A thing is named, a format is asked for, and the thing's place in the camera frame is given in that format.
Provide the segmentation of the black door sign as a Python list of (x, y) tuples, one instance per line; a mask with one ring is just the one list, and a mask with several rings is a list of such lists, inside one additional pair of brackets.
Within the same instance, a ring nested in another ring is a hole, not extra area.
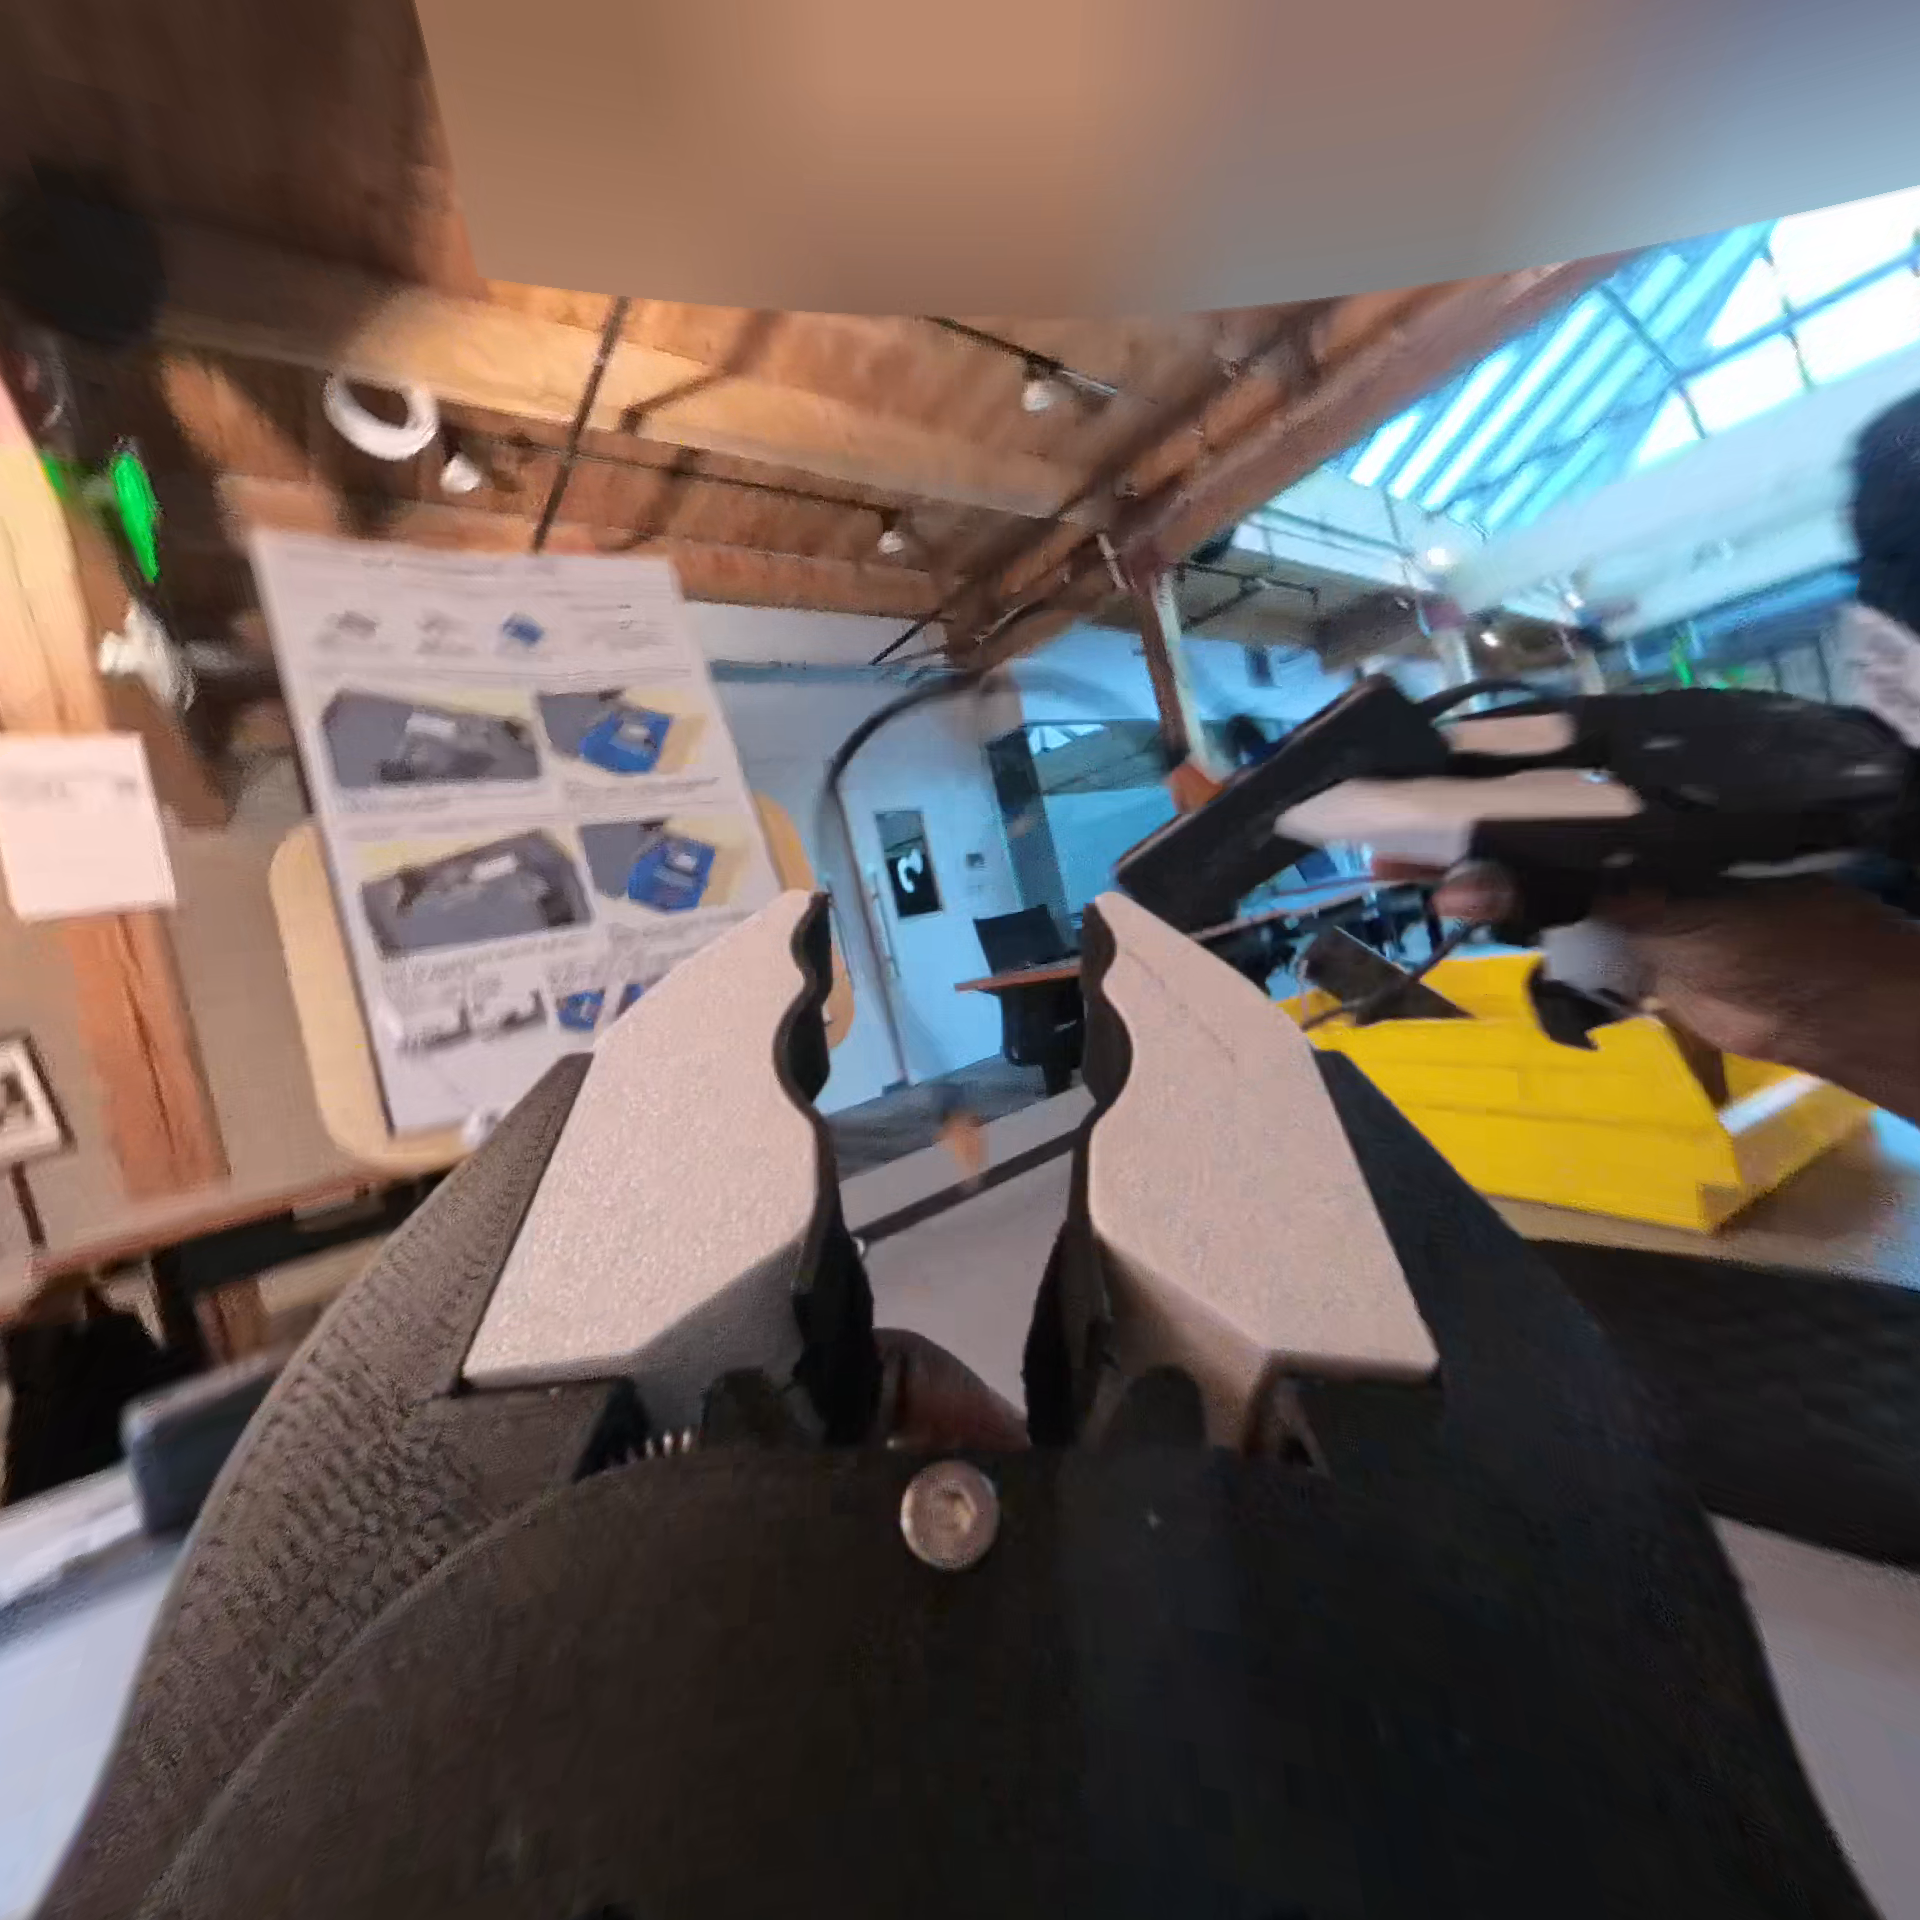
[(891, 917), (897, 923), (940, 917), (945, 901), (924, 814), (916, 809), (878, 811), (875, 841)]

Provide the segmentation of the person's left hand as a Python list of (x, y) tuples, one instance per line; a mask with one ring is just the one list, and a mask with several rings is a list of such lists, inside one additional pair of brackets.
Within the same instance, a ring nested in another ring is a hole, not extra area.
[(883, 1329), (875, 1332), (875, 1352), (890, 1392), (888, 1444), (920, 1453), (1016, 1453), (1027, 1447), (1019, 1408), (932, 1339)]

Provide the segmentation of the wooden desk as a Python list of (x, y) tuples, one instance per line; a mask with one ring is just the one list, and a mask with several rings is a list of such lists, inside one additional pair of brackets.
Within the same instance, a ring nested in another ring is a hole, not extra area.
[(148, 1263), (208, 1236), (253, 1235), (283, 1223), (355, 1223), (371, 1213), (373, 1203), (420, 1198), (451, 1169), (453, 1162), (445, 1161), (400, 1169), (360, 1164), (257, 1192), (222, 1183), (119, 1211), (108, 1223), (56, 1232), (45, 1249), (3, 1256), (3, 1325), (105, 1271)]

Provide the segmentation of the rounded wooden poster board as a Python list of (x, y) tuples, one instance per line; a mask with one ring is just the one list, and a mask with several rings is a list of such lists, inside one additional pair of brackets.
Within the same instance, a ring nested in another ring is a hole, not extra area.
[[(851, 1028), (851, 986), (833, 943), (831, 904), (815, 883), (803, 842), (787, 814), (755, 798), (761, 841), (779, 883), (779, 901), (726, 935), (683, 966), (683, 986), (666, 992), (659, 1013), (638, 1026), (615, 1022), (605, 999), (593, 1067), (554, 1141), (540, 1188), (586, 1191), (593, 1180), (718, 1180), (726, 1143), (773, 1149), (775, 1183), (800, 1180), (802, 1124), (824, 1192), (835, 1192), (846, 1166), (811, 1101), (831, 1068), (829, 1049)], [(402, 1135), (385, 1123), (377, 1082), (373, 1021), (355, 986), (354, 959), (340, 925), (324, 849), (313, 829), (298, 829), (273, 852), (270, 894), (299, 1021), (315, 1105), (328, 1137), (370, 1169), (424, 1169), (453, 1162), (458, 1131)], [(692, 1038), (692, 1021), (733, 1006), (744, 991), (746, 1057), (694, 1043), (692, 1068), (644, 1084), (652, 1045)]]

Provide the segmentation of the yellow plastic bin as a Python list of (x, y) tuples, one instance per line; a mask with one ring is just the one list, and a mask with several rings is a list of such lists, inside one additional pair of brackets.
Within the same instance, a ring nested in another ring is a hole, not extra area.
[(1686, 1235), (1716, 1235), (1869, 1124), (1857, 1097), (1736, 1054), (1716, 1097), (1654, 1017), (1557, 1043), (1531, 1006), (1536, 966), (1452, 956), (1426, 982), (1459, 1017), (1330, 1021), (1310, 1043), (1347, 1057), (1482, 1195)]

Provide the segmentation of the black office chair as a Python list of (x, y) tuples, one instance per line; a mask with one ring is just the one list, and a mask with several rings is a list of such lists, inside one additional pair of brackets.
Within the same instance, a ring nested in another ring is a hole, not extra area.
[(1044, 906), (973, 919), (972, 927), (986, 965), (973, 992), (997, 1009), (1004, 1058), (1038, 1073), (1045, 1097), (1067, 1093), (1085, 1045), (1077, 948)]

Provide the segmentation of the person's right hand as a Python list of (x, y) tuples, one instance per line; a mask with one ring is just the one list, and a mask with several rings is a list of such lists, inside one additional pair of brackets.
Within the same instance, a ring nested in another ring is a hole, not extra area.
[(1862, 906), (1826, 881), (1741, 883), (1704, 898), (1626, 894), (1545, 930), (1541, 951), (1578, 997), (1785, 1064), (1818, 1040)]

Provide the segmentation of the white paper note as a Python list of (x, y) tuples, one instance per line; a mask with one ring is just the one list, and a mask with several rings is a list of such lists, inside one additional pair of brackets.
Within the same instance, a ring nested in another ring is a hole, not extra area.
[(25, 925), (177, 906), (137, 735), (2, 735), (2, 883)]

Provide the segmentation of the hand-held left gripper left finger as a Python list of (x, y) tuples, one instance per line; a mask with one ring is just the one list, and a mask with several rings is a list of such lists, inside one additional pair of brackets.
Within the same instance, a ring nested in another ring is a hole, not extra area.
[(882, 1361), (815, 1099), (831, 917), (781, 893), (593, 1045), (461, 1361), (469, 1390), (628, 1383), (654, 1432), (753, 1372), (867, 1438)]

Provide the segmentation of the black white tag marker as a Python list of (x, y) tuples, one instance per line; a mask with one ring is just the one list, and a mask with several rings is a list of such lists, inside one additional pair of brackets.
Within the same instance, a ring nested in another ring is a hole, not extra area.
[(73, 1133), (54, 1093), (34, 1040), (25, 1032), (2, 1035), (2, 1173), (59, 1157), (73, 1147)]

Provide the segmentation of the instruction poster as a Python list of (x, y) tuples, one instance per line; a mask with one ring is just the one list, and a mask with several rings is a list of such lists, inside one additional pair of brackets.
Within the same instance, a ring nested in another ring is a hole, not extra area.
[(503, 1114), (779, 893), (669, 565), (249, 562), (394, 1135)]

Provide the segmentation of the green exit sign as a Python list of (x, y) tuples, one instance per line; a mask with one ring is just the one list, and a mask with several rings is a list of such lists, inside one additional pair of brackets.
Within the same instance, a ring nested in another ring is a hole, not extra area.
[(125, 544), (137, 579), (155, 589), (162, 579), (159, 558), (159, 503), (152, 476), (136, 444), (113, 444), (103, 466), (103, 482), (112, 518)]

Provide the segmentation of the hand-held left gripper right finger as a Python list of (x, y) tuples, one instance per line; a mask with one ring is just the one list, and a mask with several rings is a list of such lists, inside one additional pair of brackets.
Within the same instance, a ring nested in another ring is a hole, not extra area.
[(1022, 1352), (1034, 1444), (1156, 1397), (1207, 1444), (1310, 1444), (1310, 1386), (1426, 1389), (1437, 1348), (1299, 1026), (1120, 894), (1082, 925), (1067, 1211)]

